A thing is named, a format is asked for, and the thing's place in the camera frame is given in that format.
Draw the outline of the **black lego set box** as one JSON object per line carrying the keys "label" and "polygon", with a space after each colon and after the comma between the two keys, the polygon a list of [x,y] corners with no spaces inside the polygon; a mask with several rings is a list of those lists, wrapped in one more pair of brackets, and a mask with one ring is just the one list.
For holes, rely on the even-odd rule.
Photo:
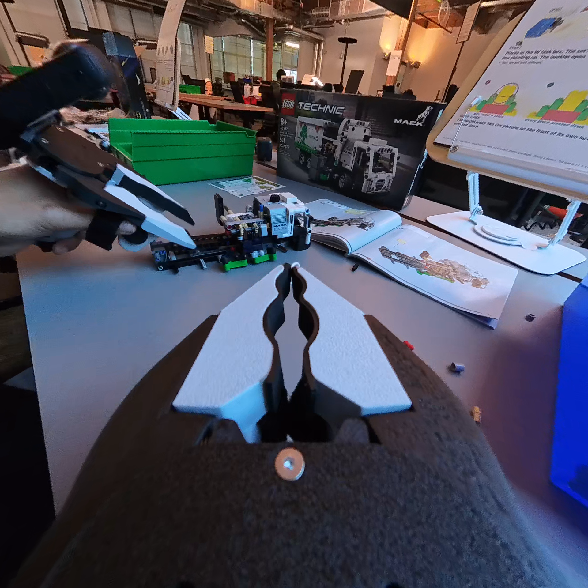
{"label": "black lego set box", "polygon": [[400,211],[446,104],[292,88],[280,106],[278,176]]}

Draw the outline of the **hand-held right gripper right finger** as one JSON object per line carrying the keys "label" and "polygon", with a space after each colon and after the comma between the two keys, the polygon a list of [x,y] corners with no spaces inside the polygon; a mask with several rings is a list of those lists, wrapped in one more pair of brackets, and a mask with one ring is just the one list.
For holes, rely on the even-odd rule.
{"label": "hand-held right gripper right finger", "polygon": [[412,401],[366,315],[301,266],[290,269],[306,338],[290,398],[294,439],[333,439],[344,422],[404,412]]}

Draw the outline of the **person's left hand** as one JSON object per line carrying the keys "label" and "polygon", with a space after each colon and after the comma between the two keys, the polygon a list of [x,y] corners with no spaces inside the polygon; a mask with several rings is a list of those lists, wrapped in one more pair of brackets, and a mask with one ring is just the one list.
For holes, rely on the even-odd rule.
{"label": "person's left hand", "polygon": [[28,165],[1,171],[1,257],[42,238],[54,241],[54,254],[73,251],[85,239],[94,215]]}

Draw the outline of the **lego truck model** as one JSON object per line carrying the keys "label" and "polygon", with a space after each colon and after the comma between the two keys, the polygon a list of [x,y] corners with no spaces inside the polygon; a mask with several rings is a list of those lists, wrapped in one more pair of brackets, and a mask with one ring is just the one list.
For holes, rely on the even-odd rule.
{"label": "lego truck model", "polygon": [[246,211],[232,212],[222,196],[214,195],[219,233],[192,236],[193,246],[154,241],[151,254],[158,272],[217,261],[223,271],[274,262],[279,249],[299,252],[311,245],[312,216],[296,196],[273,193],[254,197]]}

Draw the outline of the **wooden background table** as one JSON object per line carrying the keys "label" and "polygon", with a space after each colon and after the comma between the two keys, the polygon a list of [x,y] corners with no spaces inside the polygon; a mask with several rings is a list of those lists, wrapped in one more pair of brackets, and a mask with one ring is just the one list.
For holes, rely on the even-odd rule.
{"label": "wooden background table", "polygon": [[247,113],[257,116],[275,113],[270,107],[260,107],[257,105],[234,102],[218,96],[179,93],[179,101],[187,102],[191,105],[197,105],[202,108],[214,108],[220,111],[235,112],[239,114]]}

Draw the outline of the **green and white sticker sheet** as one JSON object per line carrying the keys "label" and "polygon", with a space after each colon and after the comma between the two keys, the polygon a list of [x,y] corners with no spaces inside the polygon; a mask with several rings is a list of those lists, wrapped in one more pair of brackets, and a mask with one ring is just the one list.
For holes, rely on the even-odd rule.
{"label": "green and white sticker sheet", "polygon": [[248,176],[232,180],[221,180],[211,182],[209,185],[216,190],[227,192],[238,198],[284,188],[283,185],[262,178],[261,176]]}

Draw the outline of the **lego instruction booklet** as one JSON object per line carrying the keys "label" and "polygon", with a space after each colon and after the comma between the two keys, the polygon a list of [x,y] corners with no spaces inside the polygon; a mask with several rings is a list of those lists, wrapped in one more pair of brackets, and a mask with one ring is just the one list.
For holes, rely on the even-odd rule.
{"label": "lego instruction booklet", "polygon": [[495,329],[515,268],[404,224],[390,210],[359,210],[328,199],[307,204],[312,240]]}

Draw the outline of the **white document stand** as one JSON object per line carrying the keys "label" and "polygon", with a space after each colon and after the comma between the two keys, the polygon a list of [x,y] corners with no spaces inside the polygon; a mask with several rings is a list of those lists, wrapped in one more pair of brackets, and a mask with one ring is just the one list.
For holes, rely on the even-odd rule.
{"label": "white document stand", "polygon": [[434,227],[457,236],[519,268],[555,275],[586,261],[584,254],[560,244],[581,202],[571,200],[557,232],[550,238],[487,217],[480,204],[479,174],[466,174],[469,211],[427,217]]}

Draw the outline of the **blue plastic bin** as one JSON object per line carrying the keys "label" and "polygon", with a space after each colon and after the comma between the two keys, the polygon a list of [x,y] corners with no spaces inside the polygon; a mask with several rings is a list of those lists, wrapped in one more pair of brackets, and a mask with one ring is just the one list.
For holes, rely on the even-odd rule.
{"label": "blue plastic bin", "polygon": [[587,278],[563,305],[551,482],[587,506]]}

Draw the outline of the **white standing banner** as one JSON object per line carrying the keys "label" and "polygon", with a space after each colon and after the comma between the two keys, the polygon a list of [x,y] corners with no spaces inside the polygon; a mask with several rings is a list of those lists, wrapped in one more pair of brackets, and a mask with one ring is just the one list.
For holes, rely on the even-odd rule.
{"label": "white standing banner", "polygon": [[155,102],[175,111],[179,102],[180,41],[178,29],[185,1],[168,1],[156,48]]}

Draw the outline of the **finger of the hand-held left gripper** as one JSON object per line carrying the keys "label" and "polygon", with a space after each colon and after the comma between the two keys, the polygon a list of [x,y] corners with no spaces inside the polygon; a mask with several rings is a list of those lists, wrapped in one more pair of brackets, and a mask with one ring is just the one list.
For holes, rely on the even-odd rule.
{"label": "finger of the hand-held left gripper", "polygon": [[150,208],[142,208],[140,212],[144,217],[141,229],[147,234],[166,239],[188,249],[196,248],[194,240],[188,232],[180,225],[169,220],[162,212]]}
{"label": "finger of the hand-held left gripper", "polygon": [[136,210],[140,210],[138,203],[142,202],[144,208],[149,208],[161,214],[168,212],[173,217],[191,226],[195,224],[184,206],[122,164],[116,165],[104,189],[111,196],[118,198]]}

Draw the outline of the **black and yellow box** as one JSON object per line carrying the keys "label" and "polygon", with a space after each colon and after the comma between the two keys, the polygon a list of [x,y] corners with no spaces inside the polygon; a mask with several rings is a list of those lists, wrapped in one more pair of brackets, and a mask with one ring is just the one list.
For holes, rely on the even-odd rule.
{"label": "black and yellow box", "polygon": [[133,41],[120,33],[102,33],[105,53],[115,71],[116,97],[130,118],[150,119],[151,110],[145,92],[140,60]]}

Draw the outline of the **green plastic bin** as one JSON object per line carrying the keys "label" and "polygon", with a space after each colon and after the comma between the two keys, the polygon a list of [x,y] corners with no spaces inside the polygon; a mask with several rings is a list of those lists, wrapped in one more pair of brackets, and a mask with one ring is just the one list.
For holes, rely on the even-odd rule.
{"label": "green plastic bin", "polygon": [[108,121],[114,154],[157,186],[252,173],[256,132],[225,122],[116,119]]}

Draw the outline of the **printed instruction board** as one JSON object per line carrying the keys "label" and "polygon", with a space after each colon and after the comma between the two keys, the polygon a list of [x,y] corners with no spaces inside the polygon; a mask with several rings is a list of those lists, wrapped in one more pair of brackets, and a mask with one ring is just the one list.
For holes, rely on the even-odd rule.
{"label": "printed instruction board", "polygon": [[535,1],[428,138],[434,160],[587,202],[587,1]]}

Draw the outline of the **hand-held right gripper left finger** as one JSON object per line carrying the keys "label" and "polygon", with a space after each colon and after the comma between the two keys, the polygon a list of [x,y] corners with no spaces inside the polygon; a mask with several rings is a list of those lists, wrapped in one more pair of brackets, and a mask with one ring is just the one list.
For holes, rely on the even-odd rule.
{"label": "hand-held right gripper left finger", "polygon": [[275,334],[283,325],[290,264],[271,270],[218,314],[172,402],[177,412],[234,421],[248,443],[285,389]]}

